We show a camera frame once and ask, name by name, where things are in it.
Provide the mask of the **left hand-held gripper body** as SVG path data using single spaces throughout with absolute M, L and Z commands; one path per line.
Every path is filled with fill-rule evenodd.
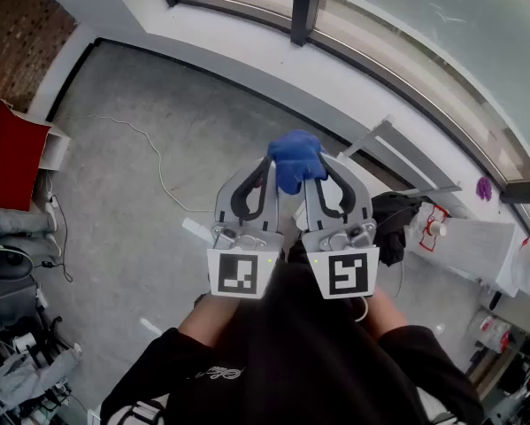
M 251 227 L 217 223 L 207 250 L 211 294 L 260 299 L 280 257 L 284 236 Z

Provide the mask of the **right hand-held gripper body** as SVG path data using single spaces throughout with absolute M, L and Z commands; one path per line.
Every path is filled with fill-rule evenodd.
M 303 235 L 303 247 L 323 298 L 373 294 L 380 256 L 375 235 L 373 219 Z

